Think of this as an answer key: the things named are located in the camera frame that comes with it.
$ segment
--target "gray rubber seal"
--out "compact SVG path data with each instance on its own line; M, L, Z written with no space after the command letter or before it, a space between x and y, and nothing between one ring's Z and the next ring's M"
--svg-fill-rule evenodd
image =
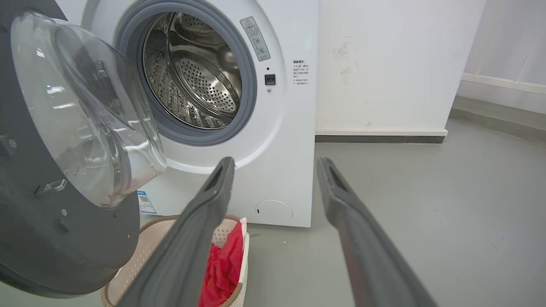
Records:
M241 105L233 121L225 128L205 130L191 127L174 118L160 105L147 85L142 63L144 39L153 23L163 13L183 12L211 26L232 50L241 70ZM116 33L115 47L136 64L150 107L162 135L188 145L208 146L222 143L239 133L252 115L256 104L257 79L251 54L235 26L216 8L202 1L144 0L138 2L122 18Z

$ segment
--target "stainless steel drum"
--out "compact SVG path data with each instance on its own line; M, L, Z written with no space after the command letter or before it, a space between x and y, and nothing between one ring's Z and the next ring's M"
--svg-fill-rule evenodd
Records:
M201 20L183 13L160 17L145 39L143 63L153 94L180 121L220 129L237 114L239 66L222 37Z

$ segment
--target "baseboard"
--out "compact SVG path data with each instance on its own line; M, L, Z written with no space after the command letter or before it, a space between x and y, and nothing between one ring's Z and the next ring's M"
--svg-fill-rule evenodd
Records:
M546 142L544 114L457 96L449 118L528 141Z
M315 135L315 143L442 144L445 136L426 135Z
M351 135L351 136L412 136L412 137L445 137L448 131L438 130L316 130L315 135Z

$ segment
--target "warning label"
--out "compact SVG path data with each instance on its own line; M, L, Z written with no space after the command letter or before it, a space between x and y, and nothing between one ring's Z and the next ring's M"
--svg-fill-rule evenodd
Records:
M292 81L294 85L309 84L309 64L305 60L292 60Z
M268 47L265 45L264 37L262 36L262 32L260 31L260 28L258 28L254 17L241 19L241 25L252 42L258 60L263 61L270 59L271 56L269 55Z
M152 203L150 202L148 195L146 195L146 192L137 191L136 193L138 194L138 205L140 208L140 213L157 214L157 211L152 206Z

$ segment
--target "washing machine door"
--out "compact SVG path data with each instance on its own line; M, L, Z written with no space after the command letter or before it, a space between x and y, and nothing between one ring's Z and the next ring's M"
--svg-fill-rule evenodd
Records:
M0 7L0 279L90 293L135 250L135 190L166 168L157 128L136 68L55 1Z

